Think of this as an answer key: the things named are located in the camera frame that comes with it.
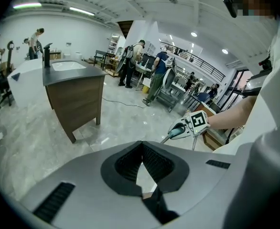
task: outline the fluorescent light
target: fluorescent light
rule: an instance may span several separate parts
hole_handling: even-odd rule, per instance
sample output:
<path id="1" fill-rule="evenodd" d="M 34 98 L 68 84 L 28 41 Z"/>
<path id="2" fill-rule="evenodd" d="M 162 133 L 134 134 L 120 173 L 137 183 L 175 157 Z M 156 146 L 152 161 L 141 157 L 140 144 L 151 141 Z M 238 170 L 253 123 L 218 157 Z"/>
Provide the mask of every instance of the fluorescent light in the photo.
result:
<path id="1" fill-rule="evenodd" d="M 88 11 L 85 11 L 85 10 L 80 10 L 80 9 L 73 8 L 73 7 L 70 7 L 70 10 L 73 10 L 73 11 L 76 11 L 76 12 L 80 12 L 80 13 L 85 13 L 85 14 L 88 14 L 90 16 L 95 16 L 95 14 L 92 13 L 92 12 L 88 12 Z"/>
<path id="2" fill-rule="evenodd" d="M 31 3 L 23 3 L 13 6 L 14 9 L 25 9 L 25 8 L 34 8 L 41 7 L 41 3 L 39 2 L 31 2 Z"/>

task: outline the tiled floor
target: tiled floor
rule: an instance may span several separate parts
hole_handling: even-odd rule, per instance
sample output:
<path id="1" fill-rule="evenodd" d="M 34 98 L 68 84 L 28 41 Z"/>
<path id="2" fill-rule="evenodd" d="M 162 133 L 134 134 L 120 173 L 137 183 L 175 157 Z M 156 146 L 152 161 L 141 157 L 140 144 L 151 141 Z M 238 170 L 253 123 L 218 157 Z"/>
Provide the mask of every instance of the tiled floor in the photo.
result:
<path id="1" fill-rule="evenodd" d="M 105 77 L 103 97 L 145 107 L 142 91 L 118 87 L 118 78 Z M 67 161 L 84 154 L 131 142 L 160 142 L 174 120 L 181 116 L 155 101 L 150 107 L 139 108 L 102 100 L 101 125 L 90 121 L 74 132 L 72 144 L 46 98 L 39 98 L 26 108 L 15 102 L 0 109 L 0 188 L 20 200 L 26 192 Z M 166 144 L 191 149 L 192 138 L 169 140 Z M 211 152 L 198 138 L 195 149 Z M 137 183 L 143 192 L 154 186 L 152 178 L 141 166 Z"/>

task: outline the dark blue shirt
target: dark blue shirt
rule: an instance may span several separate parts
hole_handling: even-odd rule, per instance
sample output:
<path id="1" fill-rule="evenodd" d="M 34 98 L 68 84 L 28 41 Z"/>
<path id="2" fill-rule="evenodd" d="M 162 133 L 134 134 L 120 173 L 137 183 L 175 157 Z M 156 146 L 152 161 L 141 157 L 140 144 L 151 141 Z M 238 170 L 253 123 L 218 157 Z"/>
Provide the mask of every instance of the dark blue shirt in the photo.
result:
<path id="1" fill-rule="evenodd" d="M 167 58 L 169 57 L 168 55 L 166 55 L 163 52 L 160 52 L 159 54 L 157 54 L 157 57 L 160 58 L 159 63 L 157 65 L 156 68 L 156 74 L 164 74 L 167 72 L 167 68 L 165 67 L 165 63 L 163 62 L 167 60 Z"/>

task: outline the sneaker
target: sneaker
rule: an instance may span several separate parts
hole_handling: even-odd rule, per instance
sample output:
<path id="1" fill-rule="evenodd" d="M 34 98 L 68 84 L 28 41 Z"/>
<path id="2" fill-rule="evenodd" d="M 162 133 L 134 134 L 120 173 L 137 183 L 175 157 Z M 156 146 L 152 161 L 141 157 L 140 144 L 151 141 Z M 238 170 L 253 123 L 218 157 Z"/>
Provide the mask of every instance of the sneaker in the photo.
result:
<path id="1" fill-rule="evenodd" d="M 146 106 L 150 106 L 150 102 L 147 99 L 143 99 L 142 102 L 146 105 Z"/>

